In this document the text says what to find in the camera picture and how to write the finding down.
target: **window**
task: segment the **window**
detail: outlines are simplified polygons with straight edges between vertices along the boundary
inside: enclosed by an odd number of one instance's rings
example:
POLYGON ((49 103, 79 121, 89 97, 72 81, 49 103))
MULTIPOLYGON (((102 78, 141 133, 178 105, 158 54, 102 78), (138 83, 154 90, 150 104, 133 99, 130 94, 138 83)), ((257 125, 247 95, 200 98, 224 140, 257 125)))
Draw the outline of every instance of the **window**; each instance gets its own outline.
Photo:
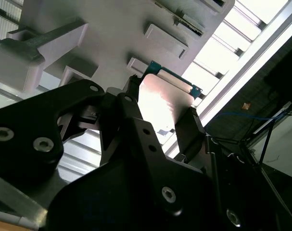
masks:
POLYGON ((201 88, 204 95, 207 95, 219 81, 218 78, 196 63, 192 63, 182 77, 201 88))
POLYGON ((283 8, 288 0, 238 0, 266 24, 283 8))

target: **screw hole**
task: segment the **screw hole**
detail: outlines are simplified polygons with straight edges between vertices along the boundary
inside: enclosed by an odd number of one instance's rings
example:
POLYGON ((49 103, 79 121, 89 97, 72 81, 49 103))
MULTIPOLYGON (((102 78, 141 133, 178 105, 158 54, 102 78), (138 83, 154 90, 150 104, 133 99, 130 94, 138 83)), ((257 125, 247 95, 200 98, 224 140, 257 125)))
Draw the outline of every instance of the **screw hole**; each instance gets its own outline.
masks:
POLYGON ((143 132, 147 135, 150 135, 150 132, 147 129, 144 129, 143 132))
POLYGON ((128 97, 128 96, 125 96, 125 99, 126 99, 127 101, 132 102, 132 99, 131 99, 130 97, 128 97))
POLYGON ((4 131, 4 130, 1 130, 1 131, 0 131, 0 137, 1 137, 1 138, 6 138, 6 137, 8 137, 8 136, 9 136, 9 134, 8 134, 7 131, 4 131))
POLYGON ((156 148, 155 148, 153 145, 149 145, 149 149, 150 149, 152 152, 156 152, 156 148))
POLYGON ((47 148, 49 146, 49 143, 47 143, 46 141, 42 141, 39 143, 39 145, 43 148, 47 148))
POLYGON ((99 89, 95 86, 90 86, 90 89, 93 90, 93 91, 99 91, 99 89))

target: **white plastic part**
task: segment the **white plastic part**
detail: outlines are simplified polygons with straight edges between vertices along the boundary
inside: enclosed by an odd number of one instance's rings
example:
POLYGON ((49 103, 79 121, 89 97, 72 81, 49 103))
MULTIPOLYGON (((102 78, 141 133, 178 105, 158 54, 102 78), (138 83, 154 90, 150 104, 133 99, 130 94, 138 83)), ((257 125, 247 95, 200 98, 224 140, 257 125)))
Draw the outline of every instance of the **white plastic part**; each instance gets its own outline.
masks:
POLYGON ((46 34, 19 41, 26 30, 16 30, 0 41, 0 82, 20 92, 34 90, 43 70, 78 46, 87 24, 64 25, 46 34))
POLYGON ((178 39, 169 35, 165 31, 158 28, 156 25, 151 24, 146 31, 146 38, 160 44, 162 47, 166 48, 173 55, 179 59, 183 59, 188 52, 189 48, 178 39))
POLYGON ((137 58, 131 58, 127 64, 127 69, 141 77, 146 71, 148 65, 138 60, 137 58))

